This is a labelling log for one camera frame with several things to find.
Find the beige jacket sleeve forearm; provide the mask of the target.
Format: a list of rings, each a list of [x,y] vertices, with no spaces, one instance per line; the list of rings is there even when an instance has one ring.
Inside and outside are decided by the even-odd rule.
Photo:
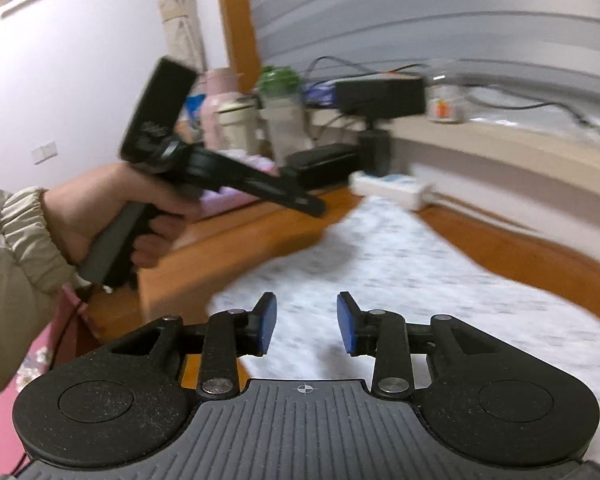
[[[43,196],[42,188],[0,190],[0,394],[76,277],[52,240]]]

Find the person left hand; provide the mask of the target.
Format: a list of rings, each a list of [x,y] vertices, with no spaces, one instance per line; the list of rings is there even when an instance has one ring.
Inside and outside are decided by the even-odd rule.
[[[97,168],[41,195],[50,237],[71,264],[82,262],[97,235],[131,202],[160,210],[149,222],[149,232],[132,245],[131,261],[141,269],[154,268],[202,213],[198,200],[124,162]]]

